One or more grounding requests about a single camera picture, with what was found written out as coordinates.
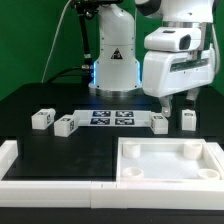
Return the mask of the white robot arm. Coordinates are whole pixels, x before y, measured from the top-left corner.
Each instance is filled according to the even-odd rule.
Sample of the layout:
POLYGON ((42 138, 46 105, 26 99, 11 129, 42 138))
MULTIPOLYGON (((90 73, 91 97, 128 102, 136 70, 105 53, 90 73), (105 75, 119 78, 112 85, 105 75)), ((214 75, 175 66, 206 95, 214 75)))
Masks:
POLYGON ((117 5, 99 3, 100 54, 93 64, 90 91, 127 96, 142 90, 159 99, 171 115, 172 95, 185 91, 194 101, 220 68, 213 13, 220 0, 134 0, 145 17, 162 26, 144 39, 144 60, 135 58, 135 21, 117 5))

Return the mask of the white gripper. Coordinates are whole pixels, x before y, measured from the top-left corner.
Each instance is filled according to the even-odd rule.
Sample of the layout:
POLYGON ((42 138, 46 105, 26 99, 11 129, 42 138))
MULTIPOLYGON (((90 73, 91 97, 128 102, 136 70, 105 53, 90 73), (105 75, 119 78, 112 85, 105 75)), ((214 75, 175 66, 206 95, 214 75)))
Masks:
POLYGON ((213 36, 213 27, 206 27, 205 32, 201 28, 160 27, 145 37, 148 52, 143 61, 142 88, 147 95, 161 97, 164 117, 171 116, 171 94, 189 90, 186 99, 195 101, 199 94, 197 87, 213 81, 216 73, 213 36))

